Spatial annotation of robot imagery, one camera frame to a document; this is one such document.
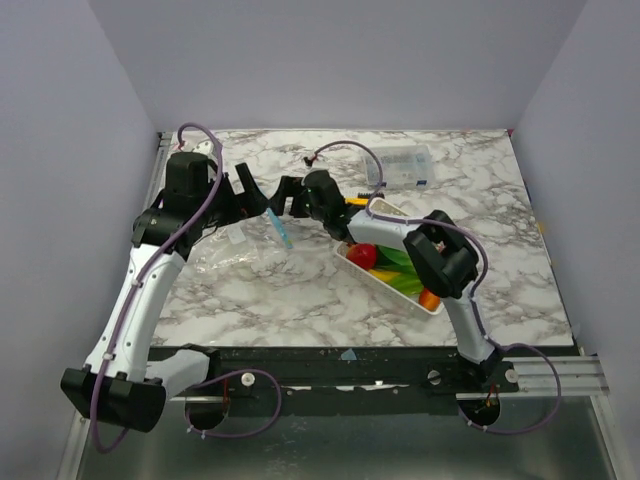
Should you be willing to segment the clear zip top bag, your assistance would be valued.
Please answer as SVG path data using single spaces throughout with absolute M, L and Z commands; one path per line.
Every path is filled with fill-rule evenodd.
M 291 250 L 293 243 L 283 222 L 270 207 L 235 224 L 204 232 L 191 251 L 189 262 L 200 272 L 260 261 L 270 254 Z

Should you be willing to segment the green toy leafy vegetable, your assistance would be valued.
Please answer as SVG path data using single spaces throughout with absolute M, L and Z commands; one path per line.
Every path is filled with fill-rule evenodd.
M 408 254 L 384 246 L 377 246 L 377 263 L 373 269 L 401 272 L 402 276 L 387 284 L 405 296 L 419 295 L 423 284 Z

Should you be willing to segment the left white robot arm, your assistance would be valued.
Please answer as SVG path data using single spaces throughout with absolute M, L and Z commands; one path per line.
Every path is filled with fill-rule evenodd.
M 134 221 L 127 273 L 107 325 L 83 366 L 62 375 L 61 390 L 83 417 L 147 433 L 170 398 L 189 387 L 201 395 L 220 387 L 212 349 L 187 345 L 159 362 L 148 355 L 168 293 L 204 230 L 259 216 L 268 206 L 249 167 L 235 169 L 241 193 L 208 156 L 170 156 L 164 188 Z

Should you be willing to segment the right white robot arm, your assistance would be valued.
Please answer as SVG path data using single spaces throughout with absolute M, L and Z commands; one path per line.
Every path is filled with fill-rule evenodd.
M 441 210 L 424 218 L 410 218 L 376 213 L 371 209 L 372 200 L 366 206 L 353 205 L 325 170 L 303 178 L 282 178 L 269 206 L 282 215 L 288 198 L 295 214 L 320 222 L 337 241 L 372 244 L 407 254 L 423 287 L 441 299 L 449 316 L 457 339 L 462 384 L 480 392 L 494 383 L 501 353 L 485 329 L 475 298 L 488 267 L 487 255 L 477 239 Z

